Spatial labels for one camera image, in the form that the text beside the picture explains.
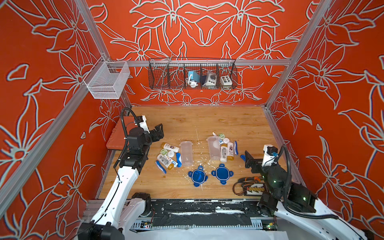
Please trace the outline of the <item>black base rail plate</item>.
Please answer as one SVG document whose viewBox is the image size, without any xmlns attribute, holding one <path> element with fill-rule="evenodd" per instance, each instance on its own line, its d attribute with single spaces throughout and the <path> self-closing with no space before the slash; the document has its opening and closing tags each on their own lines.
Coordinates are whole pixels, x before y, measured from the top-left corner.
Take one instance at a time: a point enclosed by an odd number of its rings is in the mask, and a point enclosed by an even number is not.
<svg viewBox="0 0 384 240">
<path fill-rule="evenodd" d="M 274 213 L 262 210 L 259 199 L 153 199 L 151 209 L 155 217 L 166 215 L 245 215 L 272 217 Z"/>
</svg>

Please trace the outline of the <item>blue white item in basket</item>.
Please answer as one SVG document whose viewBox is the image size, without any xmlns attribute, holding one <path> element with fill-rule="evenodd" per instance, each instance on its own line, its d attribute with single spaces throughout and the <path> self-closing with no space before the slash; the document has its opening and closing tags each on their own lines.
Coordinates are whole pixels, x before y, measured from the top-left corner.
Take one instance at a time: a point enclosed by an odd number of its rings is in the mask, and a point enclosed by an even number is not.
<svg viewBox="0 0 384 240">
<path fill-rule="evenodd" d="M 200 83 L 200 75 L 195 71 L 188 71 L 188 76 L 186 78 L 187 86 L 191 88 L 196 88 Z"/>
</svg>

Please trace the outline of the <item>blue lid of jar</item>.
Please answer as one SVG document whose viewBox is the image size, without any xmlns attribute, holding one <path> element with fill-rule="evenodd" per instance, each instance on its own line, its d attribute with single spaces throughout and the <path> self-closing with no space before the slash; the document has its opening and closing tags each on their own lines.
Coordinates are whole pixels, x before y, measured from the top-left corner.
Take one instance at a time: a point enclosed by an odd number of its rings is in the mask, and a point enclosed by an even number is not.
<svg viewBox="0 0 384 240">
<path fill-rule="evenodd" d="M 195 187 L 199 187 L 208 180 L 208 176 L 202 165 L 198 166 L 198 168 L 193 171 L 189 171 L 188 177 L 191 178 Z"/>
<path fill-rule="evenodd" d="M 234 172 L 226 168 L 224 163 L 221 163 L 214 171 L 211 171 L 211 175 L 217 178 L 222 185 L 226 185 L 227 181 L 234 176 Z"/>
</svg>

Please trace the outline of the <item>orange cap lotion bottle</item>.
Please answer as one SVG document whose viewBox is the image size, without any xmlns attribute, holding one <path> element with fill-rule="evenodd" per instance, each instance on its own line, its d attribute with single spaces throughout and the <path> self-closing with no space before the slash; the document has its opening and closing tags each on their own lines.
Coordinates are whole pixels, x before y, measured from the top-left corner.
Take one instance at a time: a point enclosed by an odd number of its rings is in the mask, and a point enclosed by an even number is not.
<svg viewBox="0 0 384 240">
<path fill-rule="evenodd" d="M 234 160 L 234 144 L 231 142 L 227 144 L 227 160 L 228 161 Z"/>
</svg>

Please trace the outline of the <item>clear jar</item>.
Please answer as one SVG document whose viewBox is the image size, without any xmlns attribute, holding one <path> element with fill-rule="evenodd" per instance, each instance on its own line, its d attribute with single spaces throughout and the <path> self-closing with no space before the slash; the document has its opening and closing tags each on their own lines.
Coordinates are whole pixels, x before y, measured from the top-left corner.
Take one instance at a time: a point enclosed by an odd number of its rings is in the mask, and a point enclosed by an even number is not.
<svg viewBox="0 0 384 240">
<path fill-rule="evenodd" d="M 193 159 L 193 143 L 191 141 L 184 141 L 180 143 L 182 166 L 189 167 L 194 164 Z"/>
<path fill-rule="evenodd" d="M 219 139 L 217 136 L 207 138 L 210 160 L 212 161 L 219 161 L 221 158 L 221 144 Z"/>
</svg>

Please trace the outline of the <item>orange black pliers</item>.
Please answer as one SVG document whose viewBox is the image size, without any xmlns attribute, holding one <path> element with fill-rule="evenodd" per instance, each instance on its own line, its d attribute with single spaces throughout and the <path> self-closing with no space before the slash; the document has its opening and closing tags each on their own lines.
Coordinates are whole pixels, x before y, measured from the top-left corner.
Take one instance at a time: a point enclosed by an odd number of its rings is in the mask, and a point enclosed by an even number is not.
<svg viewBox="0 0 384 240">
<path fill-rule="evenodd" d="M 238 179 L 238 183 L 260 183 L 261 180 L 259 177 L 254 176 L 254 177 L 244 177 Z"/>
</svg>

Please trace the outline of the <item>black charger board with connectors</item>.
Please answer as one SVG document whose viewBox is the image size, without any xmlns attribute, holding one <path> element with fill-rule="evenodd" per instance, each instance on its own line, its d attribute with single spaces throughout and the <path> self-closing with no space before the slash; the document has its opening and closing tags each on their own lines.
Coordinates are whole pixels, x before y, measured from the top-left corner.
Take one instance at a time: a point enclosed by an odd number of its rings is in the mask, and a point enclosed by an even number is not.
<svg viewBox="0 0 384 240">
<path fill-rule="evenodd" d="M 264 192 L 267 192 L 267 186 L 264 183 L 246 184 L 242 186 L 244 196 L 260 197 Z"/>
</svg>

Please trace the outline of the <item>orange plastic tool case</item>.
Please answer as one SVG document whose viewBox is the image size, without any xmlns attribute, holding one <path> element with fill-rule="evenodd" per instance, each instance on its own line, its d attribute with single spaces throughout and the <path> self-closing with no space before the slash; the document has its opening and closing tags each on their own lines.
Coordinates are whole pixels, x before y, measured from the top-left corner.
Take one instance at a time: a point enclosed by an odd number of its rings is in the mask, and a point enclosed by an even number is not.
<svg viewBox="0 0 384 240">
<path fill-rule="evenodd" d="M 134 120 L 134 117 L 132 116 L 124 117 L 124 121 L 125 121 L 127 134 L 130 132 L 131 129 L 137 126 Z M 107 149 L 122 150 L 125 144 L 124 137 L 125 137 L 125 134 L 123 131 L 122 121 L 121 119 L 119 119 L 116 126 L 112 130 L 110 138 L 107 141 L 107 144 L 106 144 Z"/>
</svg>

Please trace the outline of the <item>white button box in basket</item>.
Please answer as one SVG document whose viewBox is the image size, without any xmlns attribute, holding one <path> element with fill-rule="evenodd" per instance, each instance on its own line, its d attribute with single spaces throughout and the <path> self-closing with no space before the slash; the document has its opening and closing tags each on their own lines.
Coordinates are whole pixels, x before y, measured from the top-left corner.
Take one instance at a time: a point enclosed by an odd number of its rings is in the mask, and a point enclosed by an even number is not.
<svg viewBox="0 0 384 240">
<path fill-rule="evenodd" d="M 233 81 L 231 80 L 231 77 L 229 75 L 221 76 L 220 77 L 220 83 L 222 89 L 231 89 L 233 87 Z"/>
</svg>

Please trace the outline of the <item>white grey device in basket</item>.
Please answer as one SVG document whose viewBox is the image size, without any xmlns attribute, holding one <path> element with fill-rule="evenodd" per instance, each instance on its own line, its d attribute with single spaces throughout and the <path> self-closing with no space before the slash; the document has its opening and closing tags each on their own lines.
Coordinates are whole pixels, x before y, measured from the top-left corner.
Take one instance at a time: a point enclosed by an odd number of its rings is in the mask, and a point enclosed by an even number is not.
<svg viewBox="0 0 384 240">
<path fill-rule="evenodd" d="M 217 84 L 217 75 L 213 72 L 208 72 L 201 80 L 202 86 L 213 88 Z"/>
</svg>

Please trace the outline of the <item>clear plastic wall bin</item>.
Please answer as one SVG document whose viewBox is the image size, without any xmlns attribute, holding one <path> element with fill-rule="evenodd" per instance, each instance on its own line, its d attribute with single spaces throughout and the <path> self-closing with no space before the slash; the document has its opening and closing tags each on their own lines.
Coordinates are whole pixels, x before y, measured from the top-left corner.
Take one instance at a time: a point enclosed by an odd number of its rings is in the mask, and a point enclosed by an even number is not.
<svg viewBox="0 0 384 240">
<path fill-rule="evenodd" d="M 128 64 L 115 65 L 100 59 L 83 79 L 83 83 L 94 99 L 125 99 L 127 98 L 125 88 L 130 76 Z"/>
</svg>

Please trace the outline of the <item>small toothpaste tube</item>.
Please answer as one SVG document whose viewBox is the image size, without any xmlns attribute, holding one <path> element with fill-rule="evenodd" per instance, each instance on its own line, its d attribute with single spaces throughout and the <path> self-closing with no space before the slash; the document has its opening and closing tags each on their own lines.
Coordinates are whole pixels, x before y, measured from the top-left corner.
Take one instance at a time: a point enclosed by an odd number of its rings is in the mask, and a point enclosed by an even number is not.
<svg viewBox="0 0 384 240">
<path fill-rule="evenodd" d="M 214 137 L 218 138 L 220 145 L 222 145 L 224 143 L 223 140 L 215 132 L 212 132 L 212 134 Z"/>
</svg>

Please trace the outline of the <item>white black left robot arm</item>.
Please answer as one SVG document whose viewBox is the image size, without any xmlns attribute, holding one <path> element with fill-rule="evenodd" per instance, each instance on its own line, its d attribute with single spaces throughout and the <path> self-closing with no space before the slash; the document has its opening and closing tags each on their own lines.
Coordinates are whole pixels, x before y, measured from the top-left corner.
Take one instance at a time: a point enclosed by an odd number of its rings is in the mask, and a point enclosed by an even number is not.
<svg viewBox="0 0 384 240">
<path fill-rule="evenodd" d="M 117 177 L 91 221 L 79 227 L 77 240 L 124 240 L 137 218 L 151 211 L 150 194 L 136 193 L 130 201 L 127 198 L 148 160 L 150 146 L 164 137 L 163 125 L 149 132 L 135 127 L 124 134 L 124 148 L 115 164 Z"/>
</svg>

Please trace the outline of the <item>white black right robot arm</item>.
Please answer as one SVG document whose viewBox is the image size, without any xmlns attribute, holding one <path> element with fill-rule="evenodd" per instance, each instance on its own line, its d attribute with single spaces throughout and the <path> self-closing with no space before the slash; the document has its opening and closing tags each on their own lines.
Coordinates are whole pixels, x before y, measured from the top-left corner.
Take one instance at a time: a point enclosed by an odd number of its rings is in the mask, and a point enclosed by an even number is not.
<svg viewBox="0 0 384 240">
<path fill-rule="evenodd" d="M 265 145 L 262 159 L 245 152 L 245 167 L 259 174 L 267 186 L 258 202 L 268 216 L 284 219 L 321 240 L 372 240 L 373 233 L 360 230 L 336 215 L 312 191 L 292 178 L 292 164 L 286 145 L 280 149 Z"/>
</svg>

